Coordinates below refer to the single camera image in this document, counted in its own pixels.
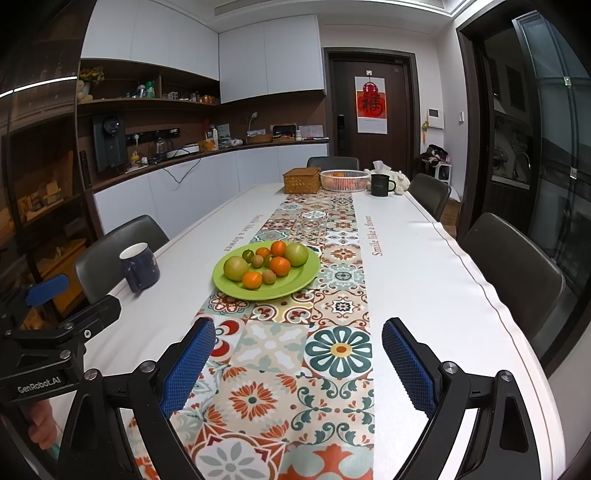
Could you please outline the person left hand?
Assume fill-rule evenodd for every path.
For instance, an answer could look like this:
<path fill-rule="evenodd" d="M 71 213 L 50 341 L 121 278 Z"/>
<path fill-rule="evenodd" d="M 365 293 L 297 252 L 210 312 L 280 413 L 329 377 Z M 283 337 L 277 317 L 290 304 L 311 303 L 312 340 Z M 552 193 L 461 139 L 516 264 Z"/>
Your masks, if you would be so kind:
<path fill-rule="evenodd" d="M 57 441 L 57 427 L 52 407 L 48 400 L 42 400 L 29 408 L 29 438 L 42 450 L 50 449 Z"/>

